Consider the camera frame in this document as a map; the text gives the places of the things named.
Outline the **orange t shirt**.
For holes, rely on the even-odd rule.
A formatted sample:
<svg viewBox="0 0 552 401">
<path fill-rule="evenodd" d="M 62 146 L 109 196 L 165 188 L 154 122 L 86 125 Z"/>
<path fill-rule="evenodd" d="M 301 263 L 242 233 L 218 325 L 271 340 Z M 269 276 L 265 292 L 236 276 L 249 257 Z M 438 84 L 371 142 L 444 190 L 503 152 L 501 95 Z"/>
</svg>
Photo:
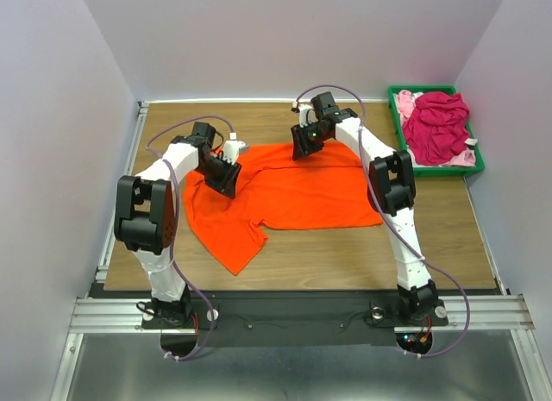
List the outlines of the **orange t shirt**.
<svg viewBox="0 0 552 401">
<path fill-rule="evenodd" d="M 235 198 L 214 191 L 196 172 L 182 201 L 191 231 L 237 275 L 265 246 L 266 229 L 370 227 L 382 223 L 367 199 L 361 161 L 340 142 L 295 161 L 292 144 L 251 147 L 239 159 Z"/>
</svg>

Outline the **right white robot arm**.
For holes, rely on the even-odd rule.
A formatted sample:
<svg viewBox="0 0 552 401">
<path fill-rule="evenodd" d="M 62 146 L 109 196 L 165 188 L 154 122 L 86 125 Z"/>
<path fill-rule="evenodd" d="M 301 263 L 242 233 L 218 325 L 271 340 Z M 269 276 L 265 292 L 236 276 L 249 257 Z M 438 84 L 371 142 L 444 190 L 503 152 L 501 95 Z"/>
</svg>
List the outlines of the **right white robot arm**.
<svg viewBox="0 0 552 401">
<path fill-rule="evenodd" d="M 411 156 L 387 146 L 351 109 L 341 109 L 331 92 L 309 103 L 292 103 L 298 124 L 291 128 L 294 160 L 315 154 L 334 139 L 361 161 L 367 174 L 367 196 L 387 226 L 397 265 L 397 313 L 406 323 L 417 323 L 439 305 L 436 284 L 424 264 L 414 221 L 416 185 Z"/>
</svg>

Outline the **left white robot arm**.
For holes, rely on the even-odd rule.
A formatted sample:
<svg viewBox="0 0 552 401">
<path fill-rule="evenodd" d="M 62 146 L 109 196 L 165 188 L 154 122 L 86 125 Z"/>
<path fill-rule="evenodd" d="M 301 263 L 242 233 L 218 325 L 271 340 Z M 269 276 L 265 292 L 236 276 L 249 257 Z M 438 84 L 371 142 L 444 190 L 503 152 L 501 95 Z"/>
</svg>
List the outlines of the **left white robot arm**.
<svg viewBox="0 0 552 401">
<path fill-rule="evenodd" d="M 191 320 L 189 282 L 174 258 L 179 222 L 179 184 L 192 172 L 213 191 L 235 198 L 240 154 L 248 149 L 235 131 L 221 133 L 206 116 L 192 122 L 189 135 L 172 138 L 146 170 L 123 175 L 116 187 L 114 236 L 138 259 L 151 287 L 151 300 L 139 303 L 145 321 L 179 328 Z"/>
</svg>

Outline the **light pink t shirt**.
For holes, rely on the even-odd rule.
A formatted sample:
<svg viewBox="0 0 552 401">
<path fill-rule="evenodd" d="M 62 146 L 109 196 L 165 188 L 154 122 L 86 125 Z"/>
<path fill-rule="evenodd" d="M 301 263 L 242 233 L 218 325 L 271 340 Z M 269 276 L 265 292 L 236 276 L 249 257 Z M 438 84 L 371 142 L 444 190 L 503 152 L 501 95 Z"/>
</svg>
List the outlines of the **light pink t shirt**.
<svg viewBox="0 0 552 401">
<path fill-rule="evenodd" d="M 393 100 L 395 103 L 395 110 L 398 113 L 398 118 L 400 126 L 403 133 L 403 125 L 405 121 L 410 117 L 413 109 L 415 108 L 415 101 L 418 97 L 422 96 L 427 92 L 412 92 L 409 90 L 401 90 L 398 93 L 393 95 Z M 407 151 L 411 155 L 414 165 L 421 167 L 446 167 L 446 166 L 456 166 L 456 167 L 474 167 L 476 166 L 476 153 L 474 147 L 477 141 L 471 136 L 466 140 L 467 148 L 466 150 L 455 156 L 450 162 L 444 163 L 439 166 L 422 166 L 419 165 L 414 158 L 413 152 L 407 147 Z"/>
</svg>

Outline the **magenta t shirt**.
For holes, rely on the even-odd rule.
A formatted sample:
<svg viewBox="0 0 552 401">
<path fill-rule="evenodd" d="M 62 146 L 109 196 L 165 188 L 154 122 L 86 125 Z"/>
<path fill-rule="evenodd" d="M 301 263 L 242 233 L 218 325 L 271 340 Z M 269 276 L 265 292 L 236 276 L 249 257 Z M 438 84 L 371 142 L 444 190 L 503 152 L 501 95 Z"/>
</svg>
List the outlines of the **magenta t shirt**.
<svg viewBox="0 0 552 401">
<path fill-rule="evenodd" d="M 407 147 L 422 166 L 439 166 L 463 153 L 470 109 L 460 93 L 424 93 L 403 125 Z"/>
</svg>

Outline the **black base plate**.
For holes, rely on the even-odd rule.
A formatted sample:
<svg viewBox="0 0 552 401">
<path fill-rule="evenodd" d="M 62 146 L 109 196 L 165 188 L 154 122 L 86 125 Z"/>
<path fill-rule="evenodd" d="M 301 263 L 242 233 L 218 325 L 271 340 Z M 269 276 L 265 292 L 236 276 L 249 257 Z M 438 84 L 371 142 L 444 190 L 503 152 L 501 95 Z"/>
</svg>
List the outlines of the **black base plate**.
<svg viewBox="0 0 552 401">
<path fill-rule="evenodd" d="M 161 333 L 165 349 L 335 346 L 394 347 L 449 323 L 444 302 L 408 310 L 396 291 L 207 291 L 173 303 L 137 304 L 145 330 Z"/>
</svg>

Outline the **aluminium rail frame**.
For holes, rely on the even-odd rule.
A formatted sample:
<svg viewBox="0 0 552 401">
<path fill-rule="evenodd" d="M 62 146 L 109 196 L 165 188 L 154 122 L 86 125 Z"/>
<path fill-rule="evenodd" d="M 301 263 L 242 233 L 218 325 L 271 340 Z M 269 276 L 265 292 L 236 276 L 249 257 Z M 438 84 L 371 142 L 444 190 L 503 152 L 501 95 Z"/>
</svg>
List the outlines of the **aluminium rail frame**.
<svg viewBox="0 0 552 401">
<path fill-rule="evenodd" d="M 520 295 L 498 288 L 465 181 L 419 179 L 415 219 L 434 266 L 448 325 L 431 350 L 335 346 L 165 349 L 141 326 L 150 299 L 137 259 L 108 235 L 94 284 L 74 305 L 55 400 L 538 400 L 532 322 Z M 207 291 L 396 290 L 386 229 L 273 230 L 239 275 L 224 269 L 179 221 L 175 257 L 204 302 Z"/>
</svg>

